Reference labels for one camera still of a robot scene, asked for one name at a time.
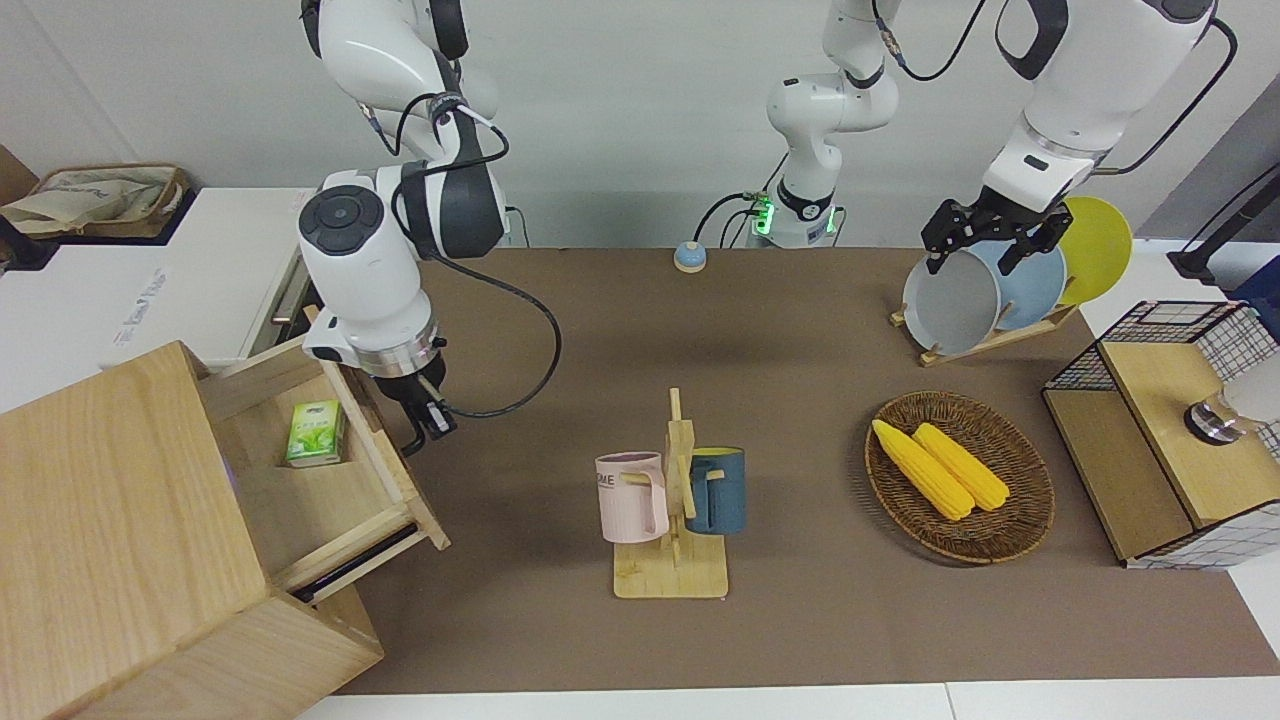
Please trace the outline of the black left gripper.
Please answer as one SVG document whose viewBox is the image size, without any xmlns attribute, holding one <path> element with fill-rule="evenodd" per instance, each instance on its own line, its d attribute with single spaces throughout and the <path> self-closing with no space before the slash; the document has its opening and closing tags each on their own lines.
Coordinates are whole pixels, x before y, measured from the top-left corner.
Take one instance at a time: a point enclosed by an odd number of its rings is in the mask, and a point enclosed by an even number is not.
<svg viewBox="0 0 1280 720">
<path fill-rule="evenodd" d="M 1001 275 L 1011 275 L 1023 260 L 1052 252 L 1074 220 L 1062 200 L 1046 210 L 1032 210 L 989 187 L 970 204 L 946 199 L 920 232 L 928 252 L 925 269 L 937 275 L 952 251 L 993 241 L 1007 243 L 997 268 Z"/>
</svg>

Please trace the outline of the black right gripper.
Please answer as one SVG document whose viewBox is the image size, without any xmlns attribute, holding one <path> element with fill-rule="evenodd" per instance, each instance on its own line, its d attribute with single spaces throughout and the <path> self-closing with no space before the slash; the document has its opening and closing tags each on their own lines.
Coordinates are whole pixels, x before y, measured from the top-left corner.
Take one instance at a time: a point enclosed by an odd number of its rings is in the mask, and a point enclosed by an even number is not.
<svg viewBox="0 0 1280 720">
<path fill-rule="evenodd" d="M 401 411 L 415 437 L 426 433 L 429 439 L 440 439 L 458 427 L 447 404 L 436 398 L 444 377 L 443 370 L 420 370 L 383 379 L 383 393 L 402 406 Z"/>
</svg>

